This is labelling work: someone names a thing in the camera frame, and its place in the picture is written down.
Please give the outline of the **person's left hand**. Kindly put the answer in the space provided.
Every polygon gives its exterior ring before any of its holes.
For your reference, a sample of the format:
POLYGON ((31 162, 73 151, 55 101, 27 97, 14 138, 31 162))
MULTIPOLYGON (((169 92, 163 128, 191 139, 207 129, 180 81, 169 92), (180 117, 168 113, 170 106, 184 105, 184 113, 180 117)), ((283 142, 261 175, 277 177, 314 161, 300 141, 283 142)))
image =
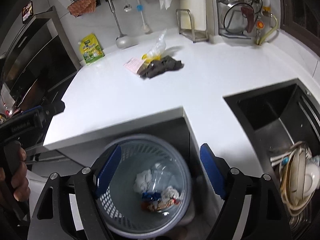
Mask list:
POLYGON ((30 196, 29 181, 27 180, 27 166, 25 164, 27 154, 21 146, 19 147, 17 154, 20 159, 20 165, 16 173, 12 176, 11 185, 15 190, 13 192, 14 198, 19 202, 25 202, 30 196))

